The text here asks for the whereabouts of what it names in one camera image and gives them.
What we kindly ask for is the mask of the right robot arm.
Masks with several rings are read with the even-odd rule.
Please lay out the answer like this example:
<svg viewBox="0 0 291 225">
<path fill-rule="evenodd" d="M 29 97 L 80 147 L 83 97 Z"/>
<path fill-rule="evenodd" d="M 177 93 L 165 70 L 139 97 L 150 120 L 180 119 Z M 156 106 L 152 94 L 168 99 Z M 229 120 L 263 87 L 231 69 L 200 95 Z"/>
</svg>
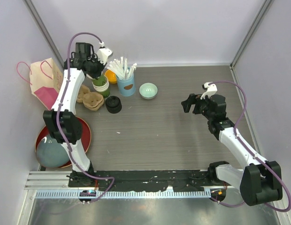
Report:
<svg viewBox="0 0 291 225">
<path fill-rule="evenodd" d="M 224 144 L 242 167 L 238 170 L 225 161 L 211 163 L 207 179 L 212 185 L 222 181 L 240 191 L 242 199 L 249 206 L 281 200 L 281 167 L 276 161 L 268 161 L 256 152 L 226 116 L 225 97 L 214 94 L 201 98 L 190 94 L 181 102 L 185 113 L 194 106 L 193 114 L 201 114 L 207 119 L 208 129 L 218 141 Z"/>
</svg>

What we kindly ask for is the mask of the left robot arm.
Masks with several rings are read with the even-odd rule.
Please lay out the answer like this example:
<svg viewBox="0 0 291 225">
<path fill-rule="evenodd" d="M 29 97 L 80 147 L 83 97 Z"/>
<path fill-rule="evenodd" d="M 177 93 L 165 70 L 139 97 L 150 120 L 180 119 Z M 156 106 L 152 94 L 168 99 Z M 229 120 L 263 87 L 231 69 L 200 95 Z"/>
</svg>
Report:
<svg viewBox="0 0 291 225">
<path fill-rule="evenodd" d="M 89 43 L 76 43 L 74 52 L 67 53 L 64 74 L 58 97 L 43 120 L 50 136 L 60 144 L 72 164 L 70 187 L 90 187 L 96 177 L 82 144 L 83 128 L 76 116 L 76 102 L 85 77 L 99 78 L 112 51 L 100 41 L 98 51 Z"/>
</svg>

